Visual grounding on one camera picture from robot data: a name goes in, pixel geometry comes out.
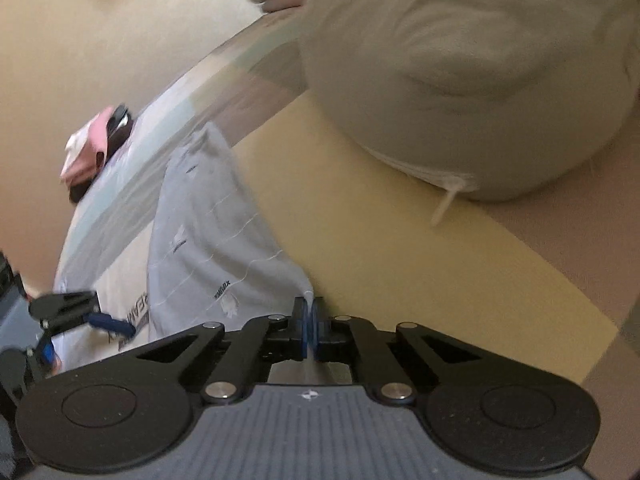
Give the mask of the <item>grey cat face cushion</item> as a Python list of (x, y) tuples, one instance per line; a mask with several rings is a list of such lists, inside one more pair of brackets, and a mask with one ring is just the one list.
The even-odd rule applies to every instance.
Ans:
[(639, 90), (639, 0), (307, 0), (308, 87), (406, 174), (510, 200), (581, 165)]

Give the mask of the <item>patchwork bed sheet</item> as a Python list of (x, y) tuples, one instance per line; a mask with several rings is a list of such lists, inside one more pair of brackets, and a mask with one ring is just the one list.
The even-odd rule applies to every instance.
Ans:
[(308, 93), (284, 11), (216, 47), (139, 116), (79, 203), (58, 260), (59, 292), (95, 288), (105, 309), (162, 299), (151, 278), (166, 167), (216, 129), (254, 220), (337, 313), (390, 328), (406, 318), (579, 382), (602, 426), (587, 468), (639, 470), (639, 118), (593, 159), (507, 203), (457, 202), (439, 226), (431, 185), (377, 162)]

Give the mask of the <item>grey-blue pants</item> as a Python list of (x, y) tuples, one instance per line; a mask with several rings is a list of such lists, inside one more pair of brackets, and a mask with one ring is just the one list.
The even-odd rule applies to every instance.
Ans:
[(210, 122), (172, 152), (158, 200), (148, 263), (151, 339), (205, 322), (240, 330), (289, 315), (314, 288), (274, 239), (234, 153)]

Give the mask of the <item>pink clothes pile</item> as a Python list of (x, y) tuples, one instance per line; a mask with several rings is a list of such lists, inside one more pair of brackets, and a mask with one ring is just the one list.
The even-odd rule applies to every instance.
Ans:
[(134, 128), (134, 116), (125, 104), (108, 106), (73, 133), (65, 145), (60, 174), (68, 199), (77, 205), (94, 180), (128, 141)]

